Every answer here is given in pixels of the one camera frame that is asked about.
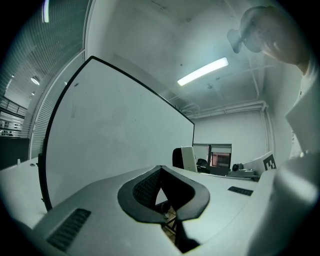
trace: ceiling light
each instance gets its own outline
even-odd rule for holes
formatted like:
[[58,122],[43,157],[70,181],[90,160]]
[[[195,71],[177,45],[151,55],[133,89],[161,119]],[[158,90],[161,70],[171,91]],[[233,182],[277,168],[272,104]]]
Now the ceiling light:
[[31,77],[31,81],[34,82],[37,86],[40,85],[40,79],[37,76]]
[[42,23],[49,22],[49,0],[45,0],[42,4]]
[[187,76],[185,76],[184,78],[180,79],[178,81],[178,84],[181,85],[181,86],[184,86],[185,84],[199,78],[199,77],[202,77],[204,76],[205,74],[208,74],[214,70],[217,70],[217,69],[220,69],[220,68],[223,68],[225,66],[228,66],[229,65],[229,62],[227,60],[226,57],[223,57],[221,59],[218,59],[208,65],[205,65],[201,68],[199,68],[198,70],[188,74]]

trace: fluorescent light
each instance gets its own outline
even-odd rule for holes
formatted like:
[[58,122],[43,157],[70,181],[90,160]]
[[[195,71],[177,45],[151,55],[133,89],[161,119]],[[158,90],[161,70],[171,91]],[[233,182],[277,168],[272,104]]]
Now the fluorescent light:
[[181,86],[184,86],[185,84],[199,78],[199,77],[202,77],[204,76],[205,74],[208,74],[214,70],[217,70],[217,69],[220,69],[220,68],[223,68],[225,66],[228,66],[229,65],[229,62],[227,60],[226,57],[223,57],[221,59],[218,59],[208,65],[205,65],[201,68],[199,68],[198,70],[188,74],[187,76],[185,76],[184,78],[180,79],[178,81],[178,84],[181,85]]
[[45,0],[42,5],[42,23],[49,22],[49,0]]
[[34,82],[37,86],[40,85],[39,78],[37,76],[31,77],[31,81]]

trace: whiteboard frame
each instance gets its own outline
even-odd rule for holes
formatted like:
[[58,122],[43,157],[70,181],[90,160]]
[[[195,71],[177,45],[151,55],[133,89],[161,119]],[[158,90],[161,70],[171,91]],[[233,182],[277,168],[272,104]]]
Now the whiteboard frame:
[[78,74],[80,73],[80,71],[91,61],[91,60],[96,60],[102,64],[105,64],[107,66],[109,66],[110,68],[113,68],[114,70],[122,73],[123,75],[127,76],[128,78],[134,80],[135,82],[137,82],[138,84],[140,84],[141,86],[143,86],[144,88],[146,88],[147,90],[149,90],[150,92],[152,92],[154,95],[158,96],[160,99],[162,99],[164,102],[166,102],[169,106],[171,106],[173,109],[175,109],[177,112],[179,112],[182,116],[184,116],[190,123],[193,124],[193,135],[192,135],[192,146],[194,145],[194,138],[195,138],[195,123],[192,122],[185,114],[183,114],[180,110],[178,110],[175,106],[173,106],[169,101],[167,101],[165,98],[163,98],[161,95],[159,95],[158,93],[156,93],[154,90],[150,89],[148,86],[146,86],[144,83],[142,83],[141,81],[139,81],[138,79],[134,78],[132,75],[124,72],[123,70],[121,70],[120,68],[96,57],[96,56],[90,56],[82,65],[81,67],[74,73],[74,75],[71,77],[71,79],[69,80],[69,82],[67,83],[67,85],[65,86],[65,88],[63,89],[59,99],[57,100],[54,109],[52,111],[47,129],[46,129],[46,133],[45,133],[45,137],[44,137],[44,141],[43,141],[43,152],[41,154],[39,154],[38,157],[38,172],[39,172],[39,182],[40,182],[40,188],[41,188],[41,193],[42,193],[42,199],[45,205],[45,208],[47,211],[52,209],[52,204],[50,201],[50,196],[49,196],[49,190],[48,190],[48,183],[47,183],[47,170],[46,170],[46,159],[47,159],[47,147],[48,147],[48,140],[49,140],[49,134],[50,134],[50,130],[51,130],[51,126],[53,124],[53,121],[55,119],[56,116],[56,112],[59,108],[59,105],[63,99],[63,97],[65,96],[67,90],[69,89],[70,85],[72,84],[72,82],[75,80],[75,78],[78,76]]

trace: whiteboard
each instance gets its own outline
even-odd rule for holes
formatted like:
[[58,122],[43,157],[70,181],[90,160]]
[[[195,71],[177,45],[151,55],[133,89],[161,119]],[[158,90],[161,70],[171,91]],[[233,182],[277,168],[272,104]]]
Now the whiteboard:
[[194,123],[122,70],[91,56],[52,113],[44,141],[46,186],[56,206],[86,185],[154,165],[192,146]]

